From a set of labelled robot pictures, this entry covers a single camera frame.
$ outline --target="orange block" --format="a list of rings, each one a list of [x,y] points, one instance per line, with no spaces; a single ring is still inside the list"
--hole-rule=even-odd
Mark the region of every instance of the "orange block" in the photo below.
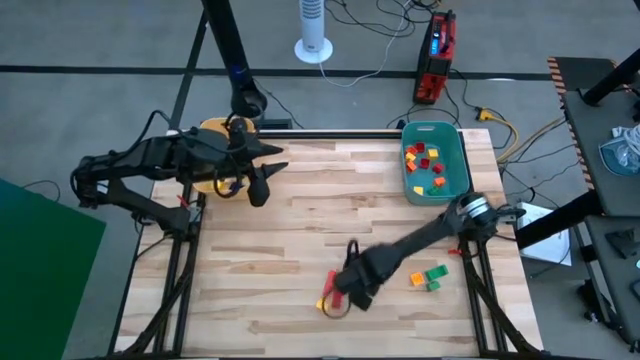
[[[416,164],[413,163],[413,161],[407,162],[407,171],[409,172],[409,174],[416,171],[417,168],[418,167],[416,166]]]
[[[447,180],[443,177],[433,179],[433,185],[437,187],[443,186],[446,182]]]
[[[413,284],[413,286],[420,286],[420,285],[424,285],[425,283],[423,273],[413,273],[411,274],[410,278],[411,278],[411,284]]]

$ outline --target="green mat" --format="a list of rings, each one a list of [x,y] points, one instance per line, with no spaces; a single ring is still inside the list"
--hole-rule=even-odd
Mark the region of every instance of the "green mat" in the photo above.
[[[60,359],[105,223],[0,179],[0,359]]]

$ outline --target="concrete floor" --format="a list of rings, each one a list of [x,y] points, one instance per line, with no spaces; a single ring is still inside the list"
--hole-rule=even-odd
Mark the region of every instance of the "concrete floor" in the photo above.
[[[381,2],[385,8],[395,6],[389,0]],[[397,18],[380,13],[371,1],[349,0],[348,4],[363,21],[397,26]],[[330,6],[344,18],[335,4]],[[454,67],[460,71],[547,73],[548,56],[621,61],[638,47],[640,12],[631,0],[597,0],[588,6],[581,0],[445,0],[443,8],[449,7],[458,14]],[[313,68],[293,55],[299,33],[295,1],[236,0],[233,8],[253,68]],[[183,67],[200,13],[196,0],[3,1],[0,64]],[[326,69],[377,69],[387,38],[338,24],[330,16],[326,22],[327,36],[335,47]],[[425,28],[418,25],[413,36],[394,42],[385,69],[415,70]],[[198,65],[222,65],[209,33]],[[348,89],[319,78],[259,80],[311,129],[381,128],[411,106],[411,80],[367,79]],[[0,177],[16,184],[54,180],[63,190],[61,202],[75,207],[77,201],[66,184],[80,157],[130,144],[153,109],[171,111],[180,81],[181,76],[1,73]],[[477,123],[475,114],[462,105],[463,82],[448,84],[460,106],[463,127],[487,127],[496,144],[504,142],[505,129]],[[196,77],[182,125],[226,115],[229,90],[224,77]],[[555,89],[545,81],[470,81],[468,100],[498,109],[523,137],[561,115]],[[436,107],[454,109],[446,98]],[[272,102],[267,117],[287,115]],[[433,111],[412,119],[450,121]],[[165,130],[166,124],[156,122],[150,134]],[[545,136],[524,158],[569,143],[568,131],[562,127]],[[529,166],[512,165],[510,170],[533,185],[575,162],[575,152],[569,149]],[[144,193],[150,191],[151,182],[133,179],[130,186]],[[523,189],[508,176],[504,186],[507,193]],[[559,204],[585,189],[577,167],[538,188]],[[534,203],[550,205],[540,198]],[[106,207],[90,214],[107,221],[108,227],[67,345],[65,358],[70,359],[106,351],[137,238],[126,212]],[[529,269],[539,264],[527,261],[525,265]],[[580,269],[558,269],[530,282],[545,349],[559,355],[631,358],[627,346],[613,333],[583,320],[583,306],[574,295],[583,275]]]

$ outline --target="butcher block tabletop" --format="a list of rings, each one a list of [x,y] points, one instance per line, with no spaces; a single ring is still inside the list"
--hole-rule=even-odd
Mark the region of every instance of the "butcher block tabletop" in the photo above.
[[[489,132],[462,134],[474,190],[494,206],[504,204]],[[284,152],[261,161],[289,162],[269,179],[271,197],[264,207],[251,207],[246,194],[227,200],[207,196],[182,355],[477,355],[462,261],[447,253],[457,247],[453,237],[405,260],[369,311],[352,307],[333,320],[315,307],[327,272],[341,268],[350,239],[361,247],[392,242],[444,210],[407,202],[399,139],[264,141]],[[176,182],[157,182],[152,198],[178,206],[181,190]],[[510,227],[499,231],[513,236]],[[157,227],[145,228],[140,251],[161,237]],[[542,348],[516,244],[493,238],[487,247],[501,307]],[[132,344],[159,308],[170,250],[171,240],[165,240],[135,264],[116,350]],[[449,275],[439,279],[439,290],[411,285],[411,273],[442,264]],[[483,316],[492,344],[486,309]]]

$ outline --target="plastic tray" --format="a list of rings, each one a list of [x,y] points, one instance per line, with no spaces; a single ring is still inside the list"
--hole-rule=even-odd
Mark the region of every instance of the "plastic tray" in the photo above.
[[[415,164],[418,168],[411,174],[406,168],[405,153],[410,146],[417,142],[423,142],[426,150],[416,154]],[[429,169],[420,168],[420,159],[427,157],[428,149],[438,150],[438,159],[432,160]],[[402,130],[402,152],[400,154],[402,172],[404,174],[404,193],[414,205],[442,205],[456,196],[469,191],[469,171],[460,135],[451,124],[441,121],[411,122]],[[440,174],[433,172],[435,164],[444,165],[444,171]],[[440,188],[438,195],[429,195],[427,192],[433,186],[436,177],[443,176],[446,183]],[[424,195],[413,191],[414,186],[422,186]]]

